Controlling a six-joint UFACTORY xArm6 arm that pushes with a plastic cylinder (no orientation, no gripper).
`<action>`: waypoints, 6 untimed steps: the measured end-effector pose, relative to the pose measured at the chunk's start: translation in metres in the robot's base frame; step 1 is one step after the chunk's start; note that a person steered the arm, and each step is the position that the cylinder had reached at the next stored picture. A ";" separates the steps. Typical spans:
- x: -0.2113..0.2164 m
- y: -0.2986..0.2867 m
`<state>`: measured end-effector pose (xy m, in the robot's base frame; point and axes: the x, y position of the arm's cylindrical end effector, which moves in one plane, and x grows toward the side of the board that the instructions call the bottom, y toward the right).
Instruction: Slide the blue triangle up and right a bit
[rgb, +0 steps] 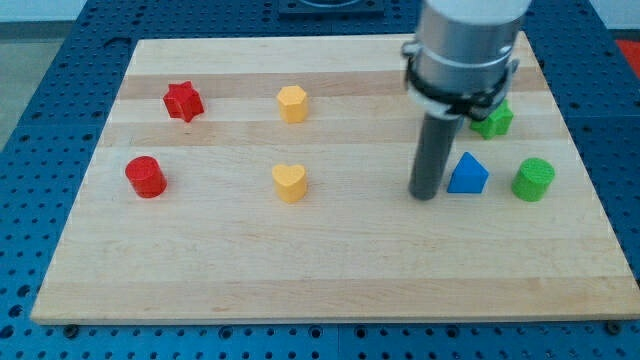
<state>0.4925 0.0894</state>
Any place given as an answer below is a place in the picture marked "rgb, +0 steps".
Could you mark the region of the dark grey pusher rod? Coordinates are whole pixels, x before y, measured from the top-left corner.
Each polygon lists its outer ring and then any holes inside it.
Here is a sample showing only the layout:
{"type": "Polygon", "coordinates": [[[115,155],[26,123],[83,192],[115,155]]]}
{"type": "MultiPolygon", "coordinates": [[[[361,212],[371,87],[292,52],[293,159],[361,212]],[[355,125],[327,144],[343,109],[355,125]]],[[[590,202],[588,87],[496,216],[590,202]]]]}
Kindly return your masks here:
{"type": "Polygon", "coordinates": [[[409,192],[418,200],[435,197],[463,117],[442,119],[426,114],[416,147],[409,192]]]}

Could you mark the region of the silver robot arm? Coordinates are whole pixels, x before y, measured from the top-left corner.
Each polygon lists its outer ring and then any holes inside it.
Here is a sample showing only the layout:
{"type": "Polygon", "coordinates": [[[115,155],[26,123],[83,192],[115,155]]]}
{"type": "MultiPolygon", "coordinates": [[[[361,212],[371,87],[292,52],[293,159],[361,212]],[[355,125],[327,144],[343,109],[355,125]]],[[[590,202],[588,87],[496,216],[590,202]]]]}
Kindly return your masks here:
{"type": "Polygon", "coordinates": [[[530,0],[424,0],[404,43],[404,84],[424,110],[408,190],[438,192],[465,119],[485,120],[506,98],[519,61],[512,57],[530,0]]]}

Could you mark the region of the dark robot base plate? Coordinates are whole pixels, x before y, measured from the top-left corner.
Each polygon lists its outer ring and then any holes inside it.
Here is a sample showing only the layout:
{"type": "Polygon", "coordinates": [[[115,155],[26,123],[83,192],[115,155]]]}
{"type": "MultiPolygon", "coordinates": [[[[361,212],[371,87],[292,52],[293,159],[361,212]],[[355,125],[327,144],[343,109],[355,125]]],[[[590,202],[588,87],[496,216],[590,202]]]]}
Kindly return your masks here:
{"type": "Polygon", "coordinates": [[[384,0],[279,0],[280,18],[334,15],[380,15],[384,0]]]}

